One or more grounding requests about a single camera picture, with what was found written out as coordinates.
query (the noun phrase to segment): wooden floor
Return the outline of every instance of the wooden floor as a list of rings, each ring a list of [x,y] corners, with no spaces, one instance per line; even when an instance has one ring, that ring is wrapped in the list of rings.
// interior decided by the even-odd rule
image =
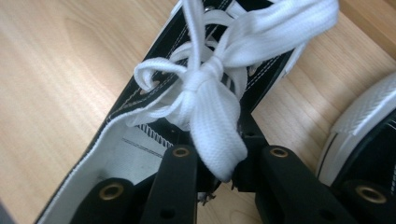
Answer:
[[[35,220],[81,156],[175,2],[0,1],[0,200],[18,223]],[[341,6],[253,113],[312,171],[340,114],[396,71],[394,2]],[[253,194],[225,184],[217,196],[199,223],[261,223]]]

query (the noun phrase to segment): brass grommet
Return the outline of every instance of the brass grommet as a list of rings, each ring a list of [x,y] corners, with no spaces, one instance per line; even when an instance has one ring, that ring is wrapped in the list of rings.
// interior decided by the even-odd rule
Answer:
[[[359,185],[355,190],[359,196],[370,203],[385,203],[387,201],[387,198],[381,192],[371,187]]]
[[[279,157],[279,158],[285,158],[285,157],[289,156],[289,152],[287,152],[285,149],[278,148],[278,147],[271,149],[270,153],[273,156],[276,156],[276,157]]]
[[[110,201],[120,197],[123,191],[124,191],[123,185],[115,182],[102,188],[99,192],[99,197],[104,201]]]
[[[186,156],[190,155],[190,152],[188,149],[186,149],[184,147],[178,147],[173,150],[173,154],[176,157],[186,157]]]

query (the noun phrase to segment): white rubber sole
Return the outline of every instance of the white rubber sole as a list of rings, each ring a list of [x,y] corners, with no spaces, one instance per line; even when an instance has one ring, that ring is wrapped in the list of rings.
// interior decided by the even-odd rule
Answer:
[[[330,186],[364,136],[396,108],[396,73],[362,94],[331,129],[317,168],[319,181]]]

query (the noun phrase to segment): canvas sneaker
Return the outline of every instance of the canvas sneaker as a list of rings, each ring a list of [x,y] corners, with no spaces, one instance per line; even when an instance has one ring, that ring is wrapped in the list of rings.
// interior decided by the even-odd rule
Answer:
[[[317,175],[328,186],[359,179],[395,193],[396,73],[362,94],[335,122]]]
[[[247,155],[240,107],[251,111],[337,14],[335,0],[181,1],[38,223],[69,223],[103,180],[142,185],[176,144],[229,181]]]

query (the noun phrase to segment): shoelace bow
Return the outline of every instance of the shoelace bow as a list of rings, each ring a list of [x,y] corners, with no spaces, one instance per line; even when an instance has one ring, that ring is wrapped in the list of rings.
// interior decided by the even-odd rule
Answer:
[[[239,100],[248,81],[246,67],[294,49],[331,28],[337,21],[338,3],[280,0],[235,19],[221,10],[204,13],[200,0],[183,0],[182,8],[191,42],[177,48],[170,59],[148,59],[134,70],[134,79],[144,91],[156,87],[152,81],[156,71],[174,73],[179,81],[145,108],[133,111],[127,124],[167,118],[191,131],[205,165],[216,178],[228,182],[236,164],[247,156],[236,130]],[[207,24],[228,26],[219,43],[205,40]],[[187,67],[176,64],[183,59],[188,59]],[[224,72],[233,81],[234,92],[220,82]]]

